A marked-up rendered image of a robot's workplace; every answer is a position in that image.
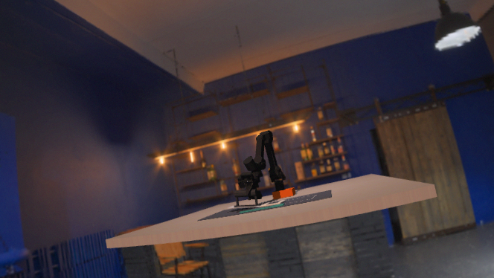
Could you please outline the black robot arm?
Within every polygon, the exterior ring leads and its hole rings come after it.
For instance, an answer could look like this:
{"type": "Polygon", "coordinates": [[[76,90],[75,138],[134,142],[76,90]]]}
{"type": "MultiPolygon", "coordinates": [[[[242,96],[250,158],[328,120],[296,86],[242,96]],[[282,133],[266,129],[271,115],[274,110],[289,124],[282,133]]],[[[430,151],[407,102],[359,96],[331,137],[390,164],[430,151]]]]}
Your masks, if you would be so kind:
{"type": "MultiPolygon", "coordinates": [[[[271,179],[271,182],[275,183],[276,186],[275,191],[285,190],[283,186],[283,180],[286,180],[286,176],[283,174],[281,168],[278,166],[276,161],[275,153],[272,146],[272,141],[273,141],[272,132],[270,132],[269,130],[265,132],[261,132],[256,137],[256,141],[257,144],[256,144],[255,158],[253,160],[252,156],[249,156],[243,161],[244,165],[246,166],[248,171],[251,171],[252,173],[258,174],[260,177],[263,177],[261,170],[266,168],[266,161],[264,159],[264,146],[265,146],[266,154],[268,156],[269,165],[270,165],[269,177],[271,179]]],[[[240,176],[238,177],[238,185],[240,186],[240,188],[244,188],[245,186],[243,182],[246,181],[247,178],[244,178],[244,180],[242,180],[240,176]]]]}

